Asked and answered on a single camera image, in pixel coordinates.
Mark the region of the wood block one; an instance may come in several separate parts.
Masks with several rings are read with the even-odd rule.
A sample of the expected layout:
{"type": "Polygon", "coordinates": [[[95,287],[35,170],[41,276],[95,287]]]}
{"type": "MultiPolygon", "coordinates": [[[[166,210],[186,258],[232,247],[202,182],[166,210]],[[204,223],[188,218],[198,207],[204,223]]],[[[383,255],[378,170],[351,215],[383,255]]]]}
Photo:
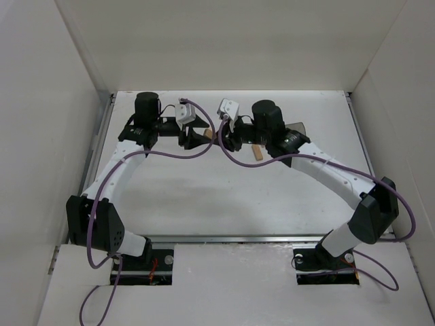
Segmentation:
{"type": "Polygon", "coordinates": [[[203,136],[206,137],[207,139],[213,139],[213,138],[217,138],[217,133],[212,131],[212,129],[206,129],[204,130],[203,136]]]}

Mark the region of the smoky transparent plastic box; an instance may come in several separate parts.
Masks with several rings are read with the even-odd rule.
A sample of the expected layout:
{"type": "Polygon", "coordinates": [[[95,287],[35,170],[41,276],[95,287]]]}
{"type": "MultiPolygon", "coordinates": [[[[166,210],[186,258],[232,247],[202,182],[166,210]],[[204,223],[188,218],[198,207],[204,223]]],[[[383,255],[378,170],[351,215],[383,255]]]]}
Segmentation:
{"type": "Polygon", "coordinates": [[[286,124],[285,131],[281,135],[278,148],[281,155],[299,153],[299,148],[305,143],[310,143],[306,136],[305,126],[302,122],[286,124]]]}

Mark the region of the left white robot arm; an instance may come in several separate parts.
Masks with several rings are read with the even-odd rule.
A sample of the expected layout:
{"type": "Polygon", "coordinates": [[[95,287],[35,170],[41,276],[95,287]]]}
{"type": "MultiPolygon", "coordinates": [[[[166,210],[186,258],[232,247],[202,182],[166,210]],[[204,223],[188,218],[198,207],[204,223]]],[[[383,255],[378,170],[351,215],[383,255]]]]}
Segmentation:
{"type": "Polygon", "coordinates": [[[106,252],[107,258],[126,255],[151,260],[152,241],[125,228],[117,203],[143,161],[148,156],[163,156],[153,149],[160,137],[178,137],[182,145],[187,145],[194,128],[215,128],[209,114],[191,100],[181,98],[173,108],[174,116],[165,117],[157,93],[138,93],[135,111],[119,134],[108,163],[81,195],[68,199],[71,242],[86,248],[91,268],[101,267],[93,260],[92,250],[106,252]]]}

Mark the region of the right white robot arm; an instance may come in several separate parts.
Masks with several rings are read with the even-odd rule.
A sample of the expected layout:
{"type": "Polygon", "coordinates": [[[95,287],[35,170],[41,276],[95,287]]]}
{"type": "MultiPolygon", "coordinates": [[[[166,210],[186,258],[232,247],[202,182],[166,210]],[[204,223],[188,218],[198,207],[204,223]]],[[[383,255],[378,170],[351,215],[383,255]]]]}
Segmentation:
{"type": "Polygon", "coordinates": [[[239,116],[237,102],[224,99],[220,103],[218,113],[224,121],[220,139],[226,149],[238,151],[244,143],[263,145],[270,157],[280,158],[286,166],[314,178],[353,209],[350,220],[328,232],[315,248],[295,253],[300,270],[338,270],[356,246],[376,243],[398,216],[394,182],[384,177],[376,183],[341,166],[304,133],[287,126],[273,101],[258,101],[251,110],[253,118],[246,124],[239,116]]]}

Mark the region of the wood block three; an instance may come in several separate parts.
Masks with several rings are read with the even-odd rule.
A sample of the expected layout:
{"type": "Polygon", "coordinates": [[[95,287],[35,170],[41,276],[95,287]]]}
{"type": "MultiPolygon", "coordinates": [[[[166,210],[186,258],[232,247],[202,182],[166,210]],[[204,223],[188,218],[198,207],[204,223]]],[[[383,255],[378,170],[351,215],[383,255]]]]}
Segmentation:
{"type": "Polygon", "coordinates": [[[259,145],[252,145],[251,146],[254,158],[257,162],[262,161],[263,160],[263,155],[262,155],[262,151],[261,151],[261,146],[259,145]]]}

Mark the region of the aluminium rail front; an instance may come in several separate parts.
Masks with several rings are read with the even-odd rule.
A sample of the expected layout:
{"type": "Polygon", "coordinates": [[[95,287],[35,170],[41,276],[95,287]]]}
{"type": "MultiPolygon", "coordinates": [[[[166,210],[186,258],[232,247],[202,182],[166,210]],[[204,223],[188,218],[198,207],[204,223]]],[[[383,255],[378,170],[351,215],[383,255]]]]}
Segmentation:
{"type": "Polygon", "coordinates": [[[275,235],[148,235],[155,243],[176,243],[176,244],[224,244],[224,243],[308,243],[318,242],[323,234],[275,234],[275,235]]]}

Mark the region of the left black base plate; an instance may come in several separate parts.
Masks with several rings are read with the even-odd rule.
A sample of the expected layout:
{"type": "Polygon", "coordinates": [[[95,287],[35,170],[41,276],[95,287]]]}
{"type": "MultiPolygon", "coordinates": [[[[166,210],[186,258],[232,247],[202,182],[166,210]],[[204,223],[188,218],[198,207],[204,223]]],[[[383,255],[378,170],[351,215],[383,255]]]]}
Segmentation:
{"type": "Polygon", "coordinates": [[[120,272],[119,285],[126,286],[167,286],[173,283],[174,249],[152,249],[150,258],[122,255],[122,266],[112,263],[109,275],[110,285],[120,272]]]}

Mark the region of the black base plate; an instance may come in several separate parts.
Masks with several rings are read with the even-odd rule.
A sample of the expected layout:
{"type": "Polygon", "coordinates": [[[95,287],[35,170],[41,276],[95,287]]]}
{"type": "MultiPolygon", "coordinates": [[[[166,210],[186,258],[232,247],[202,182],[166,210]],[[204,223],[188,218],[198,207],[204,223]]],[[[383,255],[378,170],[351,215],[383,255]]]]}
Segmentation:
{"type": "Polygon", "coordinates": [[[120,272],[119,285],[126,286],[167,286],[173,283],[174,249],[152,249],[150,258],[122,255],[122,266],[112,263],[109,275],[110,285],[120,272]]]}
{"type": "Polygon", "coordinates": [[[292,264],[298,285],[359,285],[352,250],[338,257],[326,257],[315,247],[293,249],[292,264]]]}

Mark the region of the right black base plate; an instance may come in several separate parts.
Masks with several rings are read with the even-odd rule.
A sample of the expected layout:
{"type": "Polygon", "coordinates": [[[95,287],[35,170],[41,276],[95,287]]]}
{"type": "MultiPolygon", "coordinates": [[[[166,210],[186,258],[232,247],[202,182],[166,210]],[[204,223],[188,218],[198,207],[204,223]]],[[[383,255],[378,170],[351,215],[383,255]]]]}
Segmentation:
{"type": "Polygon", "coordinates": [[[338,257],[326,257],[315,247],[293,249],[292,264],[298,285],[359,285],[352,250],[338,257]]]}

